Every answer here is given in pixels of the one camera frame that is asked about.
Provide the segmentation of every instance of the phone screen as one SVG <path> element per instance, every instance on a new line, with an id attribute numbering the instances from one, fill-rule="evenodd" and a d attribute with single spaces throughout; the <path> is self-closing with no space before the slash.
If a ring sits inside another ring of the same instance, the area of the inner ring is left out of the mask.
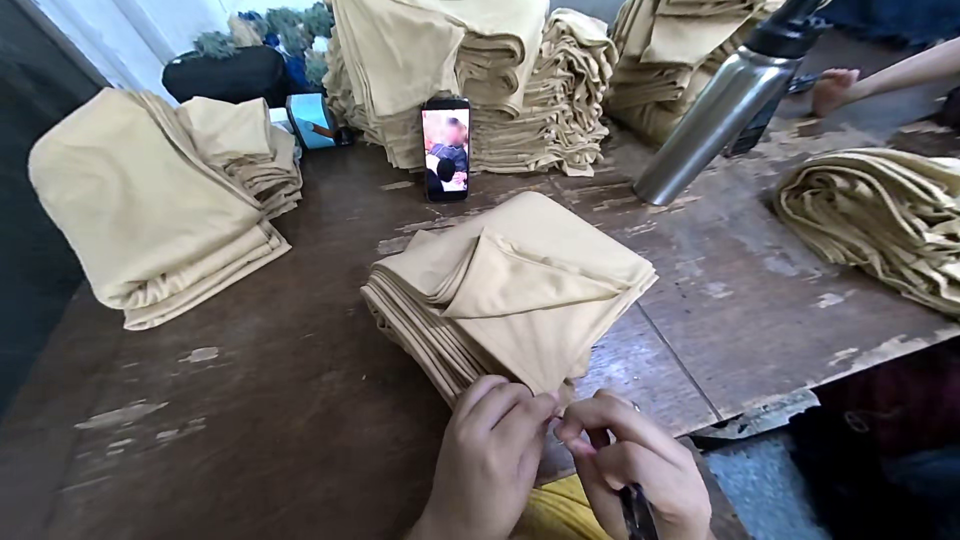
<path id="1" fill-rule="evenodd" d="M 422 120 L 427 199 L 466 199 L 470 109 L 424 109 Z"/>

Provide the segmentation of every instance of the bare foot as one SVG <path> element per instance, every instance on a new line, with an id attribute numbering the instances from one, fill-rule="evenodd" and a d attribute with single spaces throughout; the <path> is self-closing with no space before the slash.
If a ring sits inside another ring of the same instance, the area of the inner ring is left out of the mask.
<path id="1" fill-rule="evenodd" d="M 813 113 L 823 118 L 845 104 L 844 94 L 860 77 L 859 69 L 828 69 L 813 85 Z"/>

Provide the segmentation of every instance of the stainless steel water bottle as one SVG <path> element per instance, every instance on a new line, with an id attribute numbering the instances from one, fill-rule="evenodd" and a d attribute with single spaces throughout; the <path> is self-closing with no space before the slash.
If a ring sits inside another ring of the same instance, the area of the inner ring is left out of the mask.
<path id="1" fill-rule="evenodd" d="M 668 205 L 793 78 L 827 27 L 821 0 L 787 0 L 720 66 L 673 134 L 634 182 L 634 193 Z"/>

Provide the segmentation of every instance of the video call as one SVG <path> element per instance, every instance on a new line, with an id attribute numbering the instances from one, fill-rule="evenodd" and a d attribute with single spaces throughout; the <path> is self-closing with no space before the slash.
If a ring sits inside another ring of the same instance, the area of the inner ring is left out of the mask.
<path id="1" fill-rule="evenodd" d="M 467 189 L 469 118 L 467 109 L 423 111 L 427 189 Z"/>

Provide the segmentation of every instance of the black bottle cap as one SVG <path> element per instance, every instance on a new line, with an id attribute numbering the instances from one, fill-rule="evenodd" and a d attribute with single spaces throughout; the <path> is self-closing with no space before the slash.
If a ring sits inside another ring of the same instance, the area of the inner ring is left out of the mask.
<path id="1" fill-rule="evenodd" d="M 829 24 L 813 12 L 821 0 L 787 0 L 770 18 L 750 32 L 744 46 L 774 58 L 799 59 L 817 42 Z"/>

